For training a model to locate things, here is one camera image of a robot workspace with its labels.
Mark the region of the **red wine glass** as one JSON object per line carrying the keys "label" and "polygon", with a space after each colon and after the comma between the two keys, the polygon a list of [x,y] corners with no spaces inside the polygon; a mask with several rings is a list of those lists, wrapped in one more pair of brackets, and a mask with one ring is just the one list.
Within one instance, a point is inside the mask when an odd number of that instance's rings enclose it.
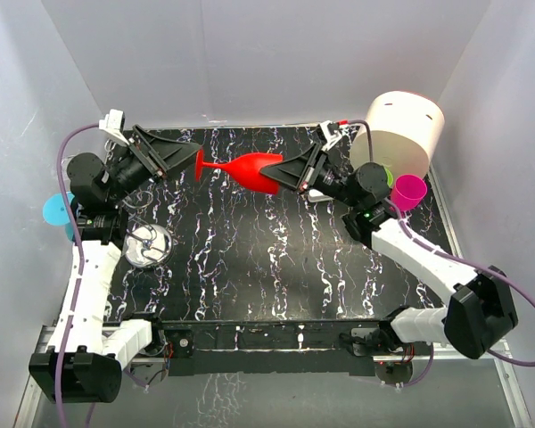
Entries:
{"label": "red wine glass", "polygon": [[226,172],[242,187],[258,193],[277,194],[279,184],[260,171],[267,166],[281,162],[282,154],[252,152],[247,153],[227,163],[213,163],[204,160],[204,150],[198,151],[195,160],[195,179],[199,180],[204,168],[220,169]]}

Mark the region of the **green wine glass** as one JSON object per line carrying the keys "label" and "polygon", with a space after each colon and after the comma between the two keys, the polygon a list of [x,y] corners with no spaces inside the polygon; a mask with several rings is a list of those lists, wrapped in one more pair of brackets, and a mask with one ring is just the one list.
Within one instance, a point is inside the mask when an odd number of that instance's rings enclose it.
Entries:
{"label": "green wine glass", "polygon": [[394,185],[394,177],[392,175],[392,173],[390,172],[390,170],[386,167],[383,167],[384,170],[385,170],[385,173],[386,173],[386,176],[387,176],[387,186],[392,189],[393,188],[393,185]]}

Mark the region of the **magenta wine glass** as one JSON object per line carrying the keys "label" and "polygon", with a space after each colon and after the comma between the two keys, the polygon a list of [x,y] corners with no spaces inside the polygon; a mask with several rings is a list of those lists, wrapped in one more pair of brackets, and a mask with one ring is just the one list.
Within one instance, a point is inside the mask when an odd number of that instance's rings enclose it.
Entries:
{"label": "magenta wine glass", "polygon": [[426,196],[427,184],[422,178],[406,174],[399,176],[391,190],[391,201],[400,211],[414,209]]}

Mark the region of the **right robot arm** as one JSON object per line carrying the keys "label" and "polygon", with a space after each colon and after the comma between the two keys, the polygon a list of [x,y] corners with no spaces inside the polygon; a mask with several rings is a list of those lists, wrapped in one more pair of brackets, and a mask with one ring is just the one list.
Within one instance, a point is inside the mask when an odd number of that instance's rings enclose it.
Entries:
{"label": "right robot arm", "polygon": [[398,354],[412,342],[437,342],[477,359],[517,326],[512,293],[499,271],[453,260],[399,220],[383,166],[367,162],[341,176],[321,145],[312,144],[259,173],[289,190],[313,188],[349,206],[342,221],[350,237],[401,265],[443,302],[438,309],[396,309],[381,320],[377,335],[386,351]]}

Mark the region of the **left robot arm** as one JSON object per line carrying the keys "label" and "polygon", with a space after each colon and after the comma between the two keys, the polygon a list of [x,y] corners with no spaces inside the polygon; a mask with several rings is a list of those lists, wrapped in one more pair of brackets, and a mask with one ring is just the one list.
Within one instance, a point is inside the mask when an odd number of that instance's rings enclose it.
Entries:
{"label": "left robot arm", "polygon": [[34,353],[29,372],[46,397],[64,403],[110,403],[119,394],[123,370],[142,351],[161,353],[167,335],[158,316],[136,313],[113,333],[103,333],[111,280],[122,257],[140,268],[164,262],[172,252],[170,232],[147,224],[128,230],[122,202],[147,181],[174,178],[194,165],[201,146],[160,138],[135,126],[111,164],[97,155],[74,156],[62,172],[62,211],[73,232],[70,279],[55,329],[45,350]]}

